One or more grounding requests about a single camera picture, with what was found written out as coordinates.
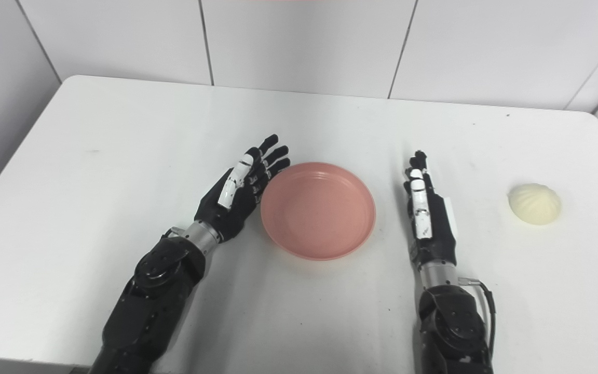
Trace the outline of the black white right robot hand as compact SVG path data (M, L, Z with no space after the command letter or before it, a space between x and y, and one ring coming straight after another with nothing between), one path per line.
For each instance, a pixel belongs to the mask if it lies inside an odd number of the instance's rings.
M415 151L405 170L406 211L411 221L410 258L416 268L438 261L456 265L456 238L448 199L437 194L427 168L427 154Z

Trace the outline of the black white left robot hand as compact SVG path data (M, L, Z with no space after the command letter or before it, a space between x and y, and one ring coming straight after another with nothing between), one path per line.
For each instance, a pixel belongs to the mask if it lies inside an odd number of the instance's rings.
M278 142L278 135L272 134L260 146L249 148L201 199L195 220L208 223L219 242L240 234L269 182L290 166L289 147Z

